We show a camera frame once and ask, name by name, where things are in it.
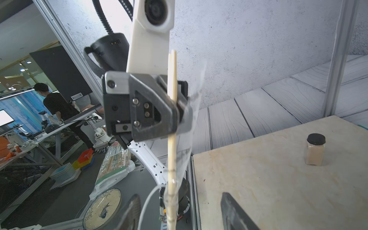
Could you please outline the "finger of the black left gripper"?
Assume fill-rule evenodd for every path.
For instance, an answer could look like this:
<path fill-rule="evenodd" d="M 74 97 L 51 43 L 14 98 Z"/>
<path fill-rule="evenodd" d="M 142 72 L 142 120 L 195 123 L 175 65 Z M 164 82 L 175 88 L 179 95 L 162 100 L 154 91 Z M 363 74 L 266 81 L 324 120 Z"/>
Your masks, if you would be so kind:
<path fill-rule="evenodd" d="M 168 77 L 160 75 L 156 79 L 159 86 L 159 99 L 156 104 L 161 119 L 158 123 L 159 135 L 184 134 L 192 128 L 193 109 L 189 105 L 188 82 L 178 81 L 177 103 L 167 95 Z"/>
<path fill-rule="evenodd" d="M 167 94 L 166 75 L 131 74 L 130 118 L 136 142 L 164 138 L 177 131 L 179 110 Z"/>

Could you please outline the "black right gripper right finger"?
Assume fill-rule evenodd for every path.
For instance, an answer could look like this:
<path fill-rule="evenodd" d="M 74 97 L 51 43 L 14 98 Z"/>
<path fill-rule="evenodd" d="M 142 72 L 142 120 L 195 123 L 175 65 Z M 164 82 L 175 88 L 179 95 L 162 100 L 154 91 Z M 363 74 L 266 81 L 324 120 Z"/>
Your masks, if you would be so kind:
<path fill-rule="evenodd" d="M 220 206 L 225 230 L 260 230 L 230 193 L 222 193 Z"/>

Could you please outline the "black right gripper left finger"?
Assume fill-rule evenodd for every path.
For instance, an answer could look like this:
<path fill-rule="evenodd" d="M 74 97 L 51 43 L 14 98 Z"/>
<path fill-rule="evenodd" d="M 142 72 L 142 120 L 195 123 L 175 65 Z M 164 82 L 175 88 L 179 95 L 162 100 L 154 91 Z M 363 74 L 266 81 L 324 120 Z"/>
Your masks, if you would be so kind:
<path fill-rule="evenodd" d="M 115 230 L 137 230 L 141 213 L 141 201 L 138 194 L 119 210 L 116 215 Z"/>

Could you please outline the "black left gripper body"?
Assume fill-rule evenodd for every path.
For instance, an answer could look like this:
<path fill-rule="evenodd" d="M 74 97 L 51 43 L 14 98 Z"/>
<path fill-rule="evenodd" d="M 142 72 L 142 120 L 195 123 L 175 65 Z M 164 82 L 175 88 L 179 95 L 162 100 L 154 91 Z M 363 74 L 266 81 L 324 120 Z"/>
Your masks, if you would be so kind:
<path fill-rule="evenodd" d="M 103 106 L 108 135 L 132 135 L 130 118 L 130 92 L 128 80 L 131 73 L 108 71 L 102 77 Z"/>

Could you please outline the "chopsticks pair one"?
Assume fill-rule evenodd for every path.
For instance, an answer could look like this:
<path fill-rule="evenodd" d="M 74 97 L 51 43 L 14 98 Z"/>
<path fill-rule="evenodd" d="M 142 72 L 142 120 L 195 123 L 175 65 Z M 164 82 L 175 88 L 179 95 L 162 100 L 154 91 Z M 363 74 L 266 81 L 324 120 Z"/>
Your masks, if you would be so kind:
<path fill-rule="evenodd" d="M 172 50 L 168 57 L 168 87 L 167 94 L 170 99 L 177 103 L 177 53 Z M 176 229 L 177 220 L 177 191 L 176 191 L 176 133 L 168 136 L 168 185 L 166 187 L 168 204 L 166 206 L 167 227 L 169 230 Z"/>

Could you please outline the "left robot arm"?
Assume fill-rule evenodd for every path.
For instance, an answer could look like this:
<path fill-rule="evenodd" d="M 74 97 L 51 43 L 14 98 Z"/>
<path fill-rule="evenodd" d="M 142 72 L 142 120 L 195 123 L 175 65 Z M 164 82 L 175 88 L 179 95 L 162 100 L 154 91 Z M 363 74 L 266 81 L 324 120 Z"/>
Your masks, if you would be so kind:
<path fill-rule="evenodd" d="M 99 1 L 94 9 L 107 35 L 84 49 L 84 56 L 101 77 L 106 131 L 124 148 L 133 143 L 188 133 L 194 111 L 188 84 L 168 95 L 171 55 L 170 31 L 174 27 L 174 1 L 121 1 L 132 21 L 132 40 L 115 33 Z"/>

